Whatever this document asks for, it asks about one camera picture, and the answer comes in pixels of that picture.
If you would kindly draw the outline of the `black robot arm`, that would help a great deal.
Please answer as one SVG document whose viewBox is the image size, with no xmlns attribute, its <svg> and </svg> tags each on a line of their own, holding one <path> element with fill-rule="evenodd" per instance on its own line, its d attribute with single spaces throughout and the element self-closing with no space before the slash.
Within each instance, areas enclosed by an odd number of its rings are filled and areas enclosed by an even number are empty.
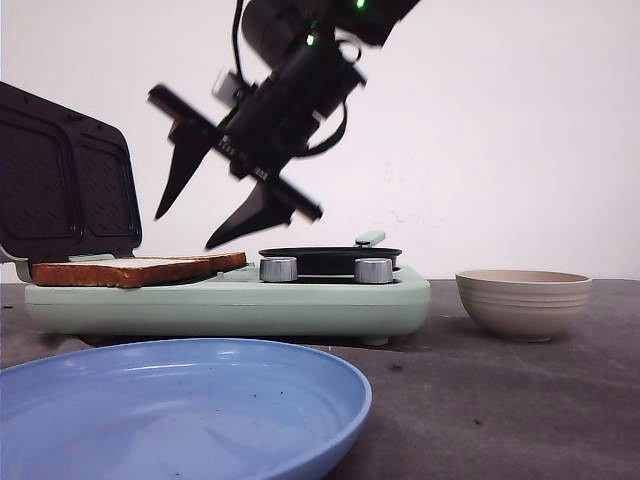
<svg viewBox="0 0 640 480">
<path fill-rule="evenodd" d="M 215 150 L 238 179 L 256 185 L 249 197 L 212 234 L 213 249 L 238 237 L 289 224 L 299 211 L 319 219 L 321 207 L 280 175 L 293 158 L 321 154 L 335 146 L 346 126 L 310 146 L 320 122 L 366 80 L 344 57 L 336 30 L 381 47 L 392 29 L 414 7 L 412 1 L 239 1 L 232 36 L 248 44 L 272 69 L 261 84 L 248 84 L 240 68 L 229 72 L 216 97 L 230 111 L 213 124 L 167 86 L 158 84 L 148 100 L 173 120 L 169 140 L 174 152 L 169 177 L 155 216 L 173 205 L 206 154 Z"/>
</svg>

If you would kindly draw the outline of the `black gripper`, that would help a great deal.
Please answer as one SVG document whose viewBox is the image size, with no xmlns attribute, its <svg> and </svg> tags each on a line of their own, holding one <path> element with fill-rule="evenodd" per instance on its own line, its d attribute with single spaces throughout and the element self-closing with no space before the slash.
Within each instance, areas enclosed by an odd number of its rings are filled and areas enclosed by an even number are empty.
<svg viewBox="0 0 640 480">
<path fill-rule="evenodd" d="M 344 57 L 339 40 L 313 34 L 260 86 L 245 93 L 219 124 L 211 123 L 167 86 L 154 86 L 148 100 L 172 119 L 168 140 L 174 145 L 155 219 L 168 212 L 211 150 L 228 160 L 234 176 L 251 176 L 257 185 L 211 235 L 207 249 L 289 224 L 294 210 L 311 220 L 320 218 L 320 206 L 280 172 L 291 159 L 318 155 L 340 141 L 344 126 L 323 143 L 308 144 L 321 119 L 344 107 L 351 91 L 365 82 L 354 62 Z"/>
</svg>

